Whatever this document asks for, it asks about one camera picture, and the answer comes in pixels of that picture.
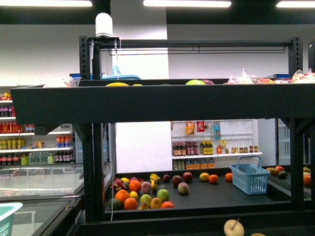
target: orange fruit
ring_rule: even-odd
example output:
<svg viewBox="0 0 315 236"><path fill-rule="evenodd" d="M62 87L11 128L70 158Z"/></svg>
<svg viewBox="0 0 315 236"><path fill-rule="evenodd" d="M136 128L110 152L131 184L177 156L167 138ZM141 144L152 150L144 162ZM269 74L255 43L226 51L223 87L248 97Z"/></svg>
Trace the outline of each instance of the orange fruit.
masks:
<svg viewBox="0 0 315 236"><path fill-rule="evenodd" d="M161 205L162 205L162 200L160 198L153 198L150 203L150 208L151 209L161 208Z"/></svg>
<svg viewBox="0 0 315 236"><path fill-rule="evenodd" d="M135 179L130 180L129 182L130 191L139 192L141 190L141 183Z"/></svg>
<svg viewBox="0 0 315 236"><path fill-rule="evenodd" d="M124 203L126 210L135 210L137 209L138 202L134 198L127 198Z"/></svg>
<svg viewBox="0 0 315 236"><path fill-rule="evenodd" d="M115 194L115 198L117 198L122 204L124 204L125 200L129 198L129 193L126 190L121 189Z"/></svg>
<svg viewBox="0 0 315 236"><path fill-rule="evenodd" d="M161 205L161 208L172 208L172 207L175 207L175 205L171 201L166 201L166 202L162 203L162 205Z"/></svg>
<svg viewBox="0 0 315 236"><path fill-rule="evenodd" d="M311 175L304 175L303 176L303 182L306 186L311 185Z"/></svg>
<svg viewBox="0 0 315 236"><path fill-rule="evenodd" d="M217 175L210 175L209 176L209 182L210 183L216 183L216 182L218 182L218 180L219 180L219 177Z"/></svg>
<svg viewBox="0 0 315 236"><path fill-rule="evenodd" d="M232 173L226 173L224 177L225 177L225 180L226 180L227 182L232 182L232 181L233 181L233 175L232 175Z"/></svg>

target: pear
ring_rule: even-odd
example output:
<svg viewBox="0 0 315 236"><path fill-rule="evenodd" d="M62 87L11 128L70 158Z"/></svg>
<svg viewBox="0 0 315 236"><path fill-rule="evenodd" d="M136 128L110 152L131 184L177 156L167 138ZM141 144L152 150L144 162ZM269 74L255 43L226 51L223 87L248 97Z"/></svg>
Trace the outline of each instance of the pear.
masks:
<svg viewBox="0 0 315 236"><path fill-rule="evenodd" d="M146 202L142 202L138 208L138 210L149 209L149 205Z"/></svg>

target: fluorescent light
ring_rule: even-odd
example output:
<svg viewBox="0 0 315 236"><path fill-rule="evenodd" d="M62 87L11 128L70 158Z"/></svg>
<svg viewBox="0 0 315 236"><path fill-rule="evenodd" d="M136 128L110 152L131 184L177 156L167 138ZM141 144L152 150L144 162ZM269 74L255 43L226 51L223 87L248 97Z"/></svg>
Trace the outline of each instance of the fluorescent light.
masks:
<svg viewBox="0 0 315 236"><path fill-rule="evenodd" d="M281 1L277 7L292 7L292 8L313 8L315 1Z"/></svg>
<svg viewBox="0 0 315 236"><path fill-rule="evenodd" d="M205 0L144 0L145 6L179 6L179 7L229 7L230 1Z"/></svg>
<svg viewBox="0 0 315 236"><path fill-rule="evenodd" d="M0 6L89 7L92 3L85 0L0 0Z"/></svg>

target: red fruit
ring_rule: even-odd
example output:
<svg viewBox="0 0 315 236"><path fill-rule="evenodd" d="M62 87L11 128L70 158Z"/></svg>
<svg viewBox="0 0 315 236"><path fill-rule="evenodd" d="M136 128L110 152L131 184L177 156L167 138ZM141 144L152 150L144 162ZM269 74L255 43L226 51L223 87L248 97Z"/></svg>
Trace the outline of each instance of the red fruit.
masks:
<svg viewBox="0 0 315 236"><path fill-rule="evenodd" d="M279 173L280 171L285 171L285 169L282 166L276 166L275 169L277 173Z"/></svg>

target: teal basket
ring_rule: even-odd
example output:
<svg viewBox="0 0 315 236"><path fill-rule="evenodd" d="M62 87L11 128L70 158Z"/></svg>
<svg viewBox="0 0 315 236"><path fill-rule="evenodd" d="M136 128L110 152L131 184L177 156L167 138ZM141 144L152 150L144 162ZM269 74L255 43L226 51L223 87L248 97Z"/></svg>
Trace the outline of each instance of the teal basket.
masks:
<svg viewBox="0 0 315 236"><path fill-rule="evenodd" d="M22 206L22 203L0 204L0 236L11 236L14 213Z"/></svg>
<svg viewBox="0 0 315 236"><path fill-rule="evenodd" d="M242 158L258 157L258 165L240 164ZM241 156L237 164L230 165L233 184L246 194L263 194L267 192L270 172L261 167L261 158L257 155Z"/></svg>

